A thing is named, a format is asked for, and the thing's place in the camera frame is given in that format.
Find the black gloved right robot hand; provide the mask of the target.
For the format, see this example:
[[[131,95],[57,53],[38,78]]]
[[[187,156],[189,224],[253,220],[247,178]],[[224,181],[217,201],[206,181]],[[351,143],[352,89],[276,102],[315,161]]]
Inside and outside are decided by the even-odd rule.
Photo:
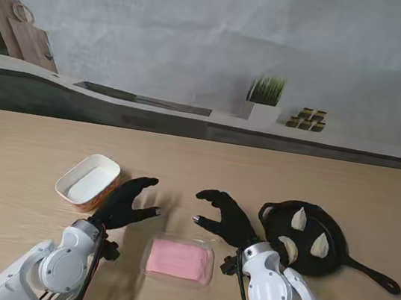
[[[194,216],[193,221],[199,227],[216,234],[237,249],[246,249],[261,242],[248,216],[228,193],[220,190],[202,190],[196,197],[209,201],[213,207],[219,209],[221,215],[220,221]]]

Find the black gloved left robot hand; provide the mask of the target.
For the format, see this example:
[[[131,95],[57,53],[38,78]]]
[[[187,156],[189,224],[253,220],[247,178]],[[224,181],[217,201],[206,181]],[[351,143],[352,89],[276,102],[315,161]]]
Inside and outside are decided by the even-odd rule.
[[[160,207],[147,207],[133,209],[133,202],[137,196],[147,187],[157,185],[157,178],[135,178],[115,189],[105,202],[96,209],[88,222],[96,225],[104,225],[107,230],[123,228],[131,223],[138,223],[161,214]]]

